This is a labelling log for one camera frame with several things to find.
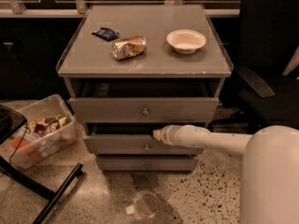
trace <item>storage bin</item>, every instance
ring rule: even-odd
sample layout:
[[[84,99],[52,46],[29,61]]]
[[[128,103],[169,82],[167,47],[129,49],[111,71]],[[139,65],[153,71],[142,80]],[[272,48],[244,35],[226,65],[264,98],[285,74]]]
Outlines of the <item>storage bin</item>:
[[[53,115],[63,115],[66,116],[67,124],[53,133],[19,147],[11,159],[12,164],[25,169],[30,168],[36,162],[44,160],[62,148],[77,142],[75,118],[60,95],[54,94],[16,111],[23,114],[27,118],[28,123],[40,121]],[[8,139],[2,145],[2,152],[6,153],[7,159],[9,159],[15,149],[12,142],[12,139]]]

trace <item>gray tabletop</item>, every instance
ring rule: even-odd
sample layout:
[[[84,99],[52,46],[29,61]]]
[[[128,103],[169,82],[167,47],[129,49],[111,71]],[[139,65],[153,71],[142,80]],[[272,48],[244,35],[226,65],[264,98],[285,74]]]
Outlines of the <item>gray tabletop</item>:
[[[118,61],[112,42],[92,31],[108,27],[120,38],[143,35],[148,48],[134,58]],[[182,55],[167,44],[167,35],[191,29],[206,37],[203,48]],[[200,5],[93,6],[59,70],[62,77],[228,77],[231,67],[221,52]]]

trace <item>crushed can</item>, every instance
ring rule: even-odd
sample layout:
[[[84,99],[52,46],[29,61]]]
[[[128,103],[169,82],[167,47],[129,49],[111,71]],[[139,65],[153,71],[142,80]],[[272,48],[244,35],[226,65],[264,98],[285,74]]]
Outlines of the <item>crushed can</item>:
[[[147,40],[143,35],[113,42],[112,53],[117,60],[135,57],[147,49]]]

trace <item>speckled floor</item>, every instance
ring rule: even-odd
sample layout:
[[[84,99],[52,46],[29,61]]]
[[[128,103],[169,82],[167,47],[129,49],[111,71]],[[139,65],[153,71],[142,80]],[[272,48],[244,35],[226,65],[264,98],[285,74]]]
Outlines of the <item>speckled floor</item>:
[[[28,102],[5,105],[16,109]],[[103,175],[84,146],[79,123],[76,131],[76,144],[23,171],[56,190],[78,162],[83,164],[84,174],[71,184],[44,223],[238,223],[240,159],[206,149],[191,174]],[[0,173],[0,224],[32,223],[46,203]]]

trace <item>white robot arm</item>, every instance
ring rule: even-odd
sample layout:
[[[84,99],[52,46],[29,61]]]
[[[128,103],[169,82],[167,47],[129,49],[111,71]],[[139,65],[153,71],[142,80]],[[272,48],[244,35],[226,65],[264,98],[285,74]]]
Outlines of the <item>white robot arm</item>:
[[[210,133],[192,125],[154,131],[167,145],[206,147],[243,155],[241,224],[299,221],[299,131],[271,126],[254,135]]]
[[[211,133],[208,129],[193,125],[168,125],[155,130],[153,136],[171,146],[210,148],[232,156],[243,156],[249,134]]]

